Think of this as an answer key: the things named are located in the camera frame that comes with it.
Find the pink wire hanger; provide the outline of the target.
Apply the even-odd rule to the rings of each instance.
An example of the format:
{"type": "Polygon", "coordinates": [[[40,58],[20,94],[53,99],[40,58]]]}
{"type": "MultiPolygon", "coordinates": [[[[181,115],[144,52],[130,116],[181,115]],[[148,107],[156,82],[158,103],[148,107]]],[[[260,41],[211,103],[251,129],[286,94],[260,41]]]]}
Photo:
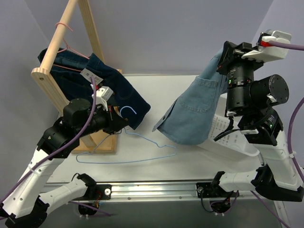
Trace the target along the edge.
{"type": "MultiPolygon", "coordinates": [[[[71,32],[73,32],[73,29],[72,29],[70,26],[68,26],[67,24],[65,24],[65,23],[57,22],[57,23],[55,24],[55,27],[57,28],[58,25],[63,25],[66,29],[68,29],[68,30],[70,30],[71,32]]],[[[63,40],[63,42],[64,42],[64,44],[65,44],[66,47],[65,47],[64,49],[62,49],[62,50],[59,50],[58,53],[63,53],[63,52],[65,52],[65,51],[69,51],[69,52],[71,52],[71,53],[73,53],[73,54],[75,54],[75,55],[77,55],[77,56],[80,56],[80,57],[83,57],[83,58],[89,60],[89,57],[88,57],[88,56],[83,55],[82,53],[78,52],[77,50],[71,48],[71,46],[70,46],[70,45],[68,44],[68,42],[66,41],[65,37],[63,37],[62,40],[63,40]]]]}

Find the dark blue denim skirt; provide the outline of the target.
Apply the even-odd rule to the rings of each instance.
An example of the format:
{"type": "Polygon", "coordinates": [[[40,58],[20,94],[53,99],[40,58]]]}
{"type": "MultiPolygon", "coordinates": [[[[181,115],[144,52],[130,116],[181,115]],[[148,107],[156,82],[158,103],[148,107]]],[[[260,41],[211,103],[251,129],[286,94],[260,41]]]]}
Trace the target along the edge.
{"type": "Polygon", "coordinates": [[[95,54],[89,58],[71,51],[57,53],[50,74],[67,100],[76,98],[93,101],[91,78],[95,79],[97,103],[116,106],[123,118],[136,129],[151,106],[116,69],[107,66],[95,54]]]}

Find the light blue denim skirt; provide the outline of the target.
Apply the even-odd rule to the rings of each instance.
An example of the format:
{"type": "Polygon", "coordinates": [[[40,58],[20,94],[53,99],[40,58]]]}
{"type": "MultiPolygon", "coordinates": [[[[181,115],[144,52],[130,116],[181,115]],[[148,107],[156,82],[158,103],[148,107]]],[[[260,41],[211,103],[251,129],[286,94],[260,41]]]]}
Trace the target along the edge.
{"type": "Polygon", "coordinates": [[[181,145],[199,145],[207,140],[219,98],[227,92],[226,76],[217,72],[221,48],[202,73],[173,102],[152,131],[159,131],[181,145]]]}

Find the light blue wire hanger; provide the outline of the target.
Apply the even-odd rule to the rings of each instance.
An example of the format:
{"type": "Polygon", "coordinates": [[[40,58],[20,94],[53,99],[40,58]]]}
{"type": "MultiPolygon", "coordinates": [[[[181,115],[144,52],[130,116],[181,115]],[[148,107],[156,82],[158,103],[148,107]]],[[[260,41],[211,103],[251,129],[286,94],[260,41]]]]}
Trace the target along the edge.
{"type": "Polygon", "coordinates": [[[180,156],[178,146],[168,141],[159,132],[152,131],[152,127],[160,119],[163,112],[163,108],[153,106],[137,130],[132,130],[130,127],[122,130],[118,135],[116,154],[97,155],[92,152],[84,152],[80,155],[74,155],[71,160],[78,166],[95,165],[107,168],[175,160],[180,156]]]}

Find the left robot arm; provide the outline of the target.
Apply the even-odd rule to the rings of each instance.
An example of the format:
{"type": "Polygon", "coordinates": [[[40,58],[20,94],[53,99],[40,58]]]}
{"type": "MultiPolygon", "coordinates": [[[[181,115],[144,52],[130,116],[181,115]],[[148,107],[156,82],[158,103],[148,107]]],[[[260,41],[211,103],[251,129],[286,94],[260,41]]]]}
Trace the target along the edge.
{"type": "Polygon", "coordinates": [[[0,202],[0,215],[9,228],[38,228],[47,216],[62,205],[97,195],[97,183],[79,174],[68,184],[42,193],[49,177],[80,145],[80,138],[100,130],[114,134],[128,125],[110,106],[92,107],[86,99],[74,99],[63,109],[63,116],[45,130],[19,183],[0,202]]]}

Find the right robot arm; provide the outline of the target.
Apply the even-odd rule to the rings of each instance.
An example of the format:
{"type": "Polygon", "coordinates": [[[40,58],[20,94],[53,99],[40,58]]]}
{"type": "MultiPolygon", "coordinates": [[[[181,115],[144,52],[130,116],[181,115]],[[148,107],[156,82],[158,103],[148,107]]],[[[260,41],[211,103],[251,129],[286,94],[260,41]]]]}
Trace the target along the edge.
{"type": "Polygon", "coordinates": [[[225,115],[231,122],[236,116],[240,121],[237,128],[230,123],[216,140],[240,132],[260,152],[264,165],[248,172],[220,171],[211,190],[216,196],[249,190],[270,200],[301,202],[302,171],[288,151],[283,123],[274,109],[288,101],[288,85],[278,74],[255,80],[254,72],[264,65],[264,60],[250,57],[256,53],[258,48],[246,42],[236,45],[226,41],[223,45],[217,71],[228,81],[225,115]]]}

